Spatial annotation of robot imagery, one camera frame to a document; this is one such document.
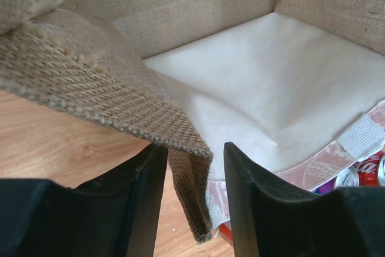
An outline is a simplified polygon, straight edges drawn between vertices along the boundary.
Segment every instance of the wooden floor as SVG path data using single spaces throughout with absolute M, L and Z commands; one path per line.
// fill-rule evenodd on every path
M 75 187 L 148 145 L 0 91 L 0 178 L 50 178 Z M 167 169 L 154 256 L 234 256 L 221 237 L 193 239 Z

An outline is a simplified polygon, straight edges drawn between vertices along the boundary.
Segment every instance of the can lid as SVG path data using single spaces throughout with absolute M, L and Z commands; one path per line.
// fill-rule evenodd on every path
M 385 187 L 385 156 L 383 156 L 381 161 L 378 163 L 377 178 L 378 184 L 381 187 Z
M 334 188 L 340 187 L 359 187 L 359 174 L 354 167 L 349 167 L 340 172 L 334 181 Z

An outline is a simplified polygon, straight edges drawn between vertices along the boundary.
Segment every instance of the red can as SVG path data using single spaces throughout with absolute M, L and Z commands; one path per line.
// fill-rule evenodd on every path
M 360 186 L 380 187 L 384 185 L 384 160 L 384 152 L 380 151 L 366 161 L 354 164 L 359 174 Z

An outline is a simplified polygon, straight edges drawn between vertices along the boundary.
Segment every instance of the jute bag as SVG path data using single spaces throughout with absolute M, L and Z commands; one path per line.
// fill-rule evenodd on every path
M 273 11 L 385 54 L 385 0 L 0 0 L 0 86 L 167 146 L 197 241 L 213 154 L 142 58 Z

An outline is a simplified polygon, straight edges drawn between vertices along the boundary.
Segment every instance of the coca-cola can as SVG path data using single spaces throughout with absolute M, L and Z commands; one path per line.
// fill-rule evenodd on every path
M 359 187 L 360 178 L 356 168 L 349 167 L 340 172 L 334 179 L 334 189 L 346 187 Z
M 376 153 L 362 163 L 355 163 L 360 186 L 379 187 L 385 186 L 385 155 L 384 152 Z

